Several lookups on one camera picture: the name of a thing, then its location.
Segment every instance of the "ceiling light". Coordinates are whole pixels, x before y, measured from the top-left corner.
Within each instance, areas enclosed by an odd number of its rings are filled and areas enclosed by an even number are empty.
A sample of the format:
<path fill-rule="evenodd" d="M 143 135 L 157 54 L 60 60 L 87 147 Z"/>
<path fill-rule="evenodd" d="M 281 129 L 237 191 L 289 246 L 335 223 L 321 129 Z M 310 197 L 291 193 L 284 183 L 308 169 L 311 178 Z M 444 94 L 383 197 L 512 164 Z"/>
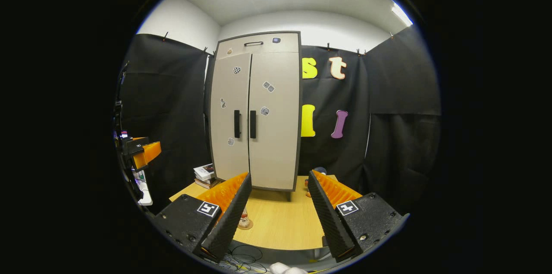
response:
<path fill-rule="evenodd" d="M 391 11 L 393 11 L 393 13 L 395 13 L 398 18 L 400 18 L 406 25 L 406 27 L 412 25 L 412 22 L 410 21 L 410 19 L 408 19 L 408 16 L 406 16 L 406 13 L 398 6 L 398 4 L 394 3 L 393 2 L 393 7 L 391 9 Z"/>

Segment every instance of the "black door handle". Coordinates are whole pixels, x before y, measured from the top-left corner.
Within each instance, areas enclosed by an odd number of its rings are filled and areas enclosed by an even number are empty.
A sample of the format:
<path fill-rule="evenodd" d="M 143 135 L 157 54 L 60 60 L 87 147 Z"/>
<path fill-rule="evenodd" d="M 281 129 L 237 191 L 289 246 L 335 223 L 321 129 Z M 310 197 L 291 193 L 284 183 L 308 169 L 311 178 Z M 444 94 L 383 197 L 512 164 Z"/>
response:
<path fill-rule="evenodd" d="M 240 138 L 240 111 L 234 110 L 234 138 Z"/>
<path fill-rule="evenodd" d="M 255 44 L 255 43 L 260 43 L 259 45 L 263 45 L 263 44 L 264 44 L 262 41 L 257 41 L 257 42 L 247 42 L 247 43 L 244 43 L 243 46 L 248 46 L 249 44 Z"/>
<path fill-rule="evenodd" d="M 255 139 L 257 138 L 257 112 L 254 110 L 250 111 L 250 117 L 251 117 L 251 130 L 249 132 L 249 138 Z"/>

